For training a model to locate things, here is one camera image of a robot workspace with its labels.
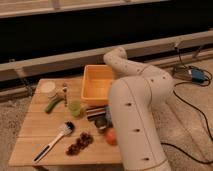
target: floor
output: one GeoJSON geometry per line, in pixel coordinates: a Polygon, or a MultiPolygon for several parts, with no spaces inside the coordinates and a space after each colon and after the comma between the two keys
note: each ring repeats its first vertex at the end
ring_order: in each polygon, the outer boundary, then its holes
{"type": "MultiPolygon", "coordinates": [[[[213,60],[193,63],[213,73],[213,60]]],[[[175,88],[184,99],[202,109],[213,132],[213,85],[197,87],[182,85],[175,88]]],[[[33,171],[30,167],[9,167],[8,160],[26,114],[30,98],[0,103],[0,171],[33,171]]],[[[213,160],[213,143],[208,138],[202,116],[172,95],[165,103],[153,108],[154,120],[161,141],[175,144],[200,160],[213,160]]],[[[210,171],[213,165],[202,165],[176,149],[163,147],[173,170],[210,171]]],[[[122,165],[92,165],[47,167],[51,171],[121,171],[122,165]]]]}

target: table leg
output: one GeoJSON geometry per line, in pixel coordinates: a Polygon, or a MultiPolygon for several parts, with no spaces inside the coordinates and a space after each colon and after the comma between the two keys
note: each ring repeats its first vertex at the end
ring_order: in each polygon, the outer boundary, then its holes
{"type": "Polygon", "coordinates": [[[46,169],[43,166],[33,166],[37,171],[49,171],[48,169],[46,169]]]}

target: wooden table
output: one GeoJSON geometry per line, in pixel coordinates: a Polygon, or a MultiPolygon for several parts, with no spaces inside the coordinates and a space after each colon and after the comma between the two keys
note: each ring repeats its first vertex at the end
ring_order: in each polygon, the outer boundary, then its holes
{"type": "Polygon", "coordinates": [[[80,165],[80,164],[116,164],[121,163],[118,146],[108,145],[103,136],[97,132],[92,122],[86,117],[74,118],[69,110],[60,102],[51,114],[46,114],[44,108],[49,99],[40,91],[41,84],[54,81],[57,90],[62,92],[62,84],[68,84],[68,100],[80,99],[82,79],[41,79],[32,98],[21,131],[18,135],[15,148],[11,155],[10,166],[45,166],[45,165],[80,165]],[[54,148],[38,163],[33,159],[42,148],[51,142],[58,134],[58,127],[66,121],[72,121],[75,132],[70,137],[61,139],[54,148]],[[68,156],[68,147],[75,142],[81,132],[90,132],[94,142],[77,156],[68,156]]]}

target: brush handle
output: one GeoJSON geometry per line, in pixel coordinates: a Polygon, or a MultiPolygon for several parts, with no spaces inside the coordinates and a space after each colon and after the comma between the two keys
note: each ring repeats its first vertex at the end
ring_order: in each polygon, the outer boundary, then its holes
{"type": "Polygon", "coordinates": [[[34,162],[39,162],[51,149],[52,147],[64,136],[64,134],[61,132],[57,135],[57,137],[50,142],[44,149],[36,156],[34,159],[34,162]]]}

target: apple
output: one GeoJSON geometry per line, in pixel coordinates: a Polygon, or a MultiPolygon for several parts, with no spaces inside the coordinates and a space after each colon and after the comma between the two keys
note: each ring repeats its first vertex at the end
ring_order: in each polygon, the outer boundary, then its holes
{"type": "Polygon", "coordinates": [[[104,134],[106,142],[110,145],[117,145],[116,134],[114,128],[108,128],[104,134]]]}

